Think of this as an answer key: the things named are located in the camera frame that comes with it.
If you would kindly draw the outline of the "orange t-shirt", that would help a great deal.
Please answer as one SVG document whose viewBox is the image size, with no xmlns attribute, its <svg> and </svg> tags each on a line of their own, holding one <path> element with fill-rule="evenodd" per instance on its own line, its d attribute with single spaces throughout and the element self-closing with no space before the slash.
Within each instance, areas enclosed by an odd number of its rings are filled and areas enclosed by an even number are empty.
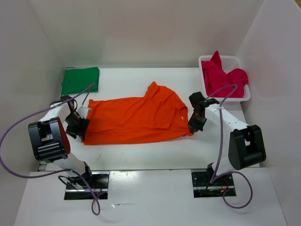
<svg viewBox="0 0 301 226">
<path fill-rule="evenodd" d="M 173 90 L 156 82 L 143 97 L 91 99 L 88 107 L 85 145 L 155 143 L 193 135 L 185 103 Z"/>
</svg>

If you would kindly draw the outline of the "green t-shirt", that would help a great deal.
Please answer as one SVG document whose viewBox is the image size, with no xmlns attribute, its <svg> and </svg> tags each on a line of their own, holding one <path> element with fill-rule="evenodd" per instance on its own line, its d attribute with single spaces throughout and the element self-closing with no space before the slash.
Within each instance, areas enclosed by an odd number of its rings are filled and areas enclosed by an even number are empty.
<svg viewBox="0 0 301 226">
<path fill-rule="evenodd" d="M 84 69 L 69 69 L 65 71 L 61 95 L 78 94 L 89 87 L 94 86 L 91 92 L 98 91 L 100 70 L 98 67 Z"/>
</svg>

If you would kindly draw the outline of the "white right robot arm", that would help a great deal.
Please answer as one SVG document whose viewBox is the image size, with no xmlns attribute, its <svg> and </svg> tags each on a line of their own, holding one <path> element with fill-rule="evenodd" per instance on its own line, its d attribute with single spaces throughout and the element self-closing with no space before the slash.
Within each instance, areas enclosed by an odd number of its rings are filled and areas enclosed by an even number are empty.
<svg viewBox="0 0 301 226">
<path fill-rule="evenodd" d="M 217 185 L 226 173 L 259 164 L 266 160 L 261 128 L 248 125 L 224 109 L 214 98 L 205 99 L 201 92 L 189 96 L 193 114 L 188 122 L 191 133 L 202 131 L 207 121 L 220 128 L 218 159 L 207 167 L 206 179 Z"/>
</svg>

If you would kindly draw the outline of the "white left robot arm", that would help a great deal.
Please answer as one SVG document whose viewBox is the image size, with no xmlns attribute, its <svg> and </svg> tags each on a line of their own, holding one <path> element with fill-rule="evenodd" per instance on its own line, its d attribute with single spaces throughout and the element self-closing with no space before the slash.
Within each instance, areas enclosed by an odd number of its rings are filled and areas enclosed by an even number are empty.
<svg viewBox="0 0 301 226">
<path fill-rule="evenodd" d="M 36 160 L 70 170 L 68 180 L 73 187 L 89 188 L 94 182 L 91 169 L 71 153 L 68 137 L 85 141 L 91 109 L 75 104 L 75 100 L 52 102 L 43 118 L 28 125 L 28 132 Z"/>
</svg>

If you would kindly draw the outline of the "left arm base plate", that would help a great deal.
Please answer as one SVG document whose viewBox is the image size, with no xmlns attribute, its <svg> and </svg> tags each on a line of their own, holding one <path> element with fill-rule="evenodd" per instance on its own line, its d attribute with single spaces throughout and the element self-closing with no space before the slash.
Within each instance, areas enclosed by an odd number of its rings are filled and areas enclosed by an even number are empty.
<svg viewBox="0 0 301 226">
<path fill-rule="evenodd" d="M 108 199 L 110 173 L 108 171 L 93 171 L 92 177 L 88 180 L 93 193 L 99 200 Z M 92 200 L 93 196 L 89 188 L 80 178 L 58 176 L 58 179 L 65 185 L 64 200 Z"/>
</svg>

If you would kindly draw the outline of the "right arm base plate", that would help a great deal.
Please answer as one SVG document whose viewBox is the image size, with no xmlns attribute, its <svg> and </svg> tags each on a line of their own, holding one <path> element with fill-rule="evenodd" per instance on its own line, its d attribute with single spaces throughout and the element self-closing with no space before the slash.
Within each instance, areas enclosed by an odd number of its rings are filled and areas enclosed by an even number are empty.
<svg viewBox="0 0 301 226">
<path fill-rule="evenodd" d="M 210 184 L 210 174 L 206 169 L 191 171 L 194 198 L 236 196 L 232 175 L 223 176 Z"/>
</svg>

